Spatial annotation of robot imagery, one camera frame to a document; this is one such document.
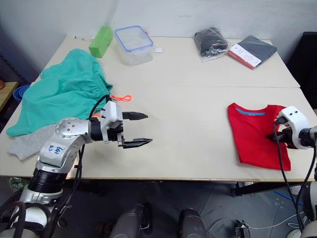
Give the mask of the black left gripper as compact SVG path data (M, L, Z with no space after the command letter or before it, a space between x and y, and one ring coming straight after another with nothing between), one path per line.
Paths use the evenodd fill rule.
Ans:
M125 141L123 137L123 119L128 120L141 120L146 119L148 116L139 112L123 112L122 119L117 119L112 122L107 130L108 141L117 141L118 146L124 149L137 148L152 142L152 139L148 138L135 138L131 141Z

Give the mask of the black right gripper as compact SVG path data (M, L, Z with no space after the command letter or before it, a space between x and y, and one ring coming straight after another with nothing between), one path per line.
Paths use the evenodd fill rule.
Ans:
M285 143L286 145L294 145L292 135L292 128L291 126L288 126L282 131L278 131L276 134L273 133L267 135L266 138L273 142Z

